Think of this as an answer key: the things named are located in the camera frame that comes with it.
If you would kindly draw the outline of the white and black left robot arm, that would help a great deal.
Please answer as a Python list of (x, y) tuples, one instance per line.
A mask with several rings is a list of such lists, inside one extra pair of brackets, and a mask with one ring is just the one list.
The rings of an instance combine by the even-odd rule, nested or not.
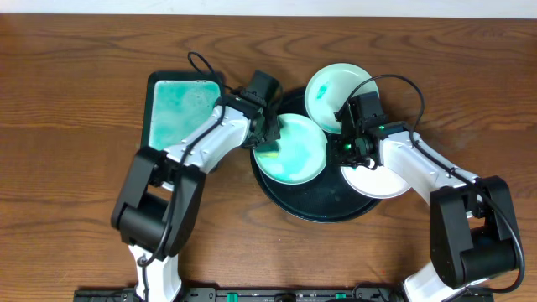
[(182, 287), (179, 252), (196, 223), (207, 175), (235, 148), (279, 138), (281, 96), (252, 92), (218, 98), (210, 117), (163, 150), (134, 156), (111, 216), (137, 267), (141, 301), (173, 301)]

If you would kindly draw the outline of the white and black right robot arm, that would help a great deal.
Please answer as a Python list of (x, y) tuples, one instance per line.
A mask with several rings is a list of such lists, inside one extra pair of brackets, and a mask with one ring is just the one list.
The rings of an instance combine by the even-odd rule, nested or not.
[(389, 122), (377, 97), (355, 96), (334, 113), (341, 133), (327, 145), (331, 163), (382, 166), (401, 177), (429, 205), (430, 262), (403, 282), (406, 301), (453, 301), (494, 294), (482, 282), (517, 271), (524, 251), (507, 183), (460, 169), (422, 142), (406, 122)]

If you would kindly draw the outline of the green scrubbing sponge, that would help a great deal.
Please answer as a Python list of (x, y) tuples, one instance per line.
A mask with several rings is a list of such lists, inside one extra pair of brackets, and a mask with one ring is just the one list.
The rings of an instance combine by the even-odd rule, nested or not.
[(279, 156), (279, 151), (277, 149), (257, 150), (255, 155), (259, 159), (276, 159)]

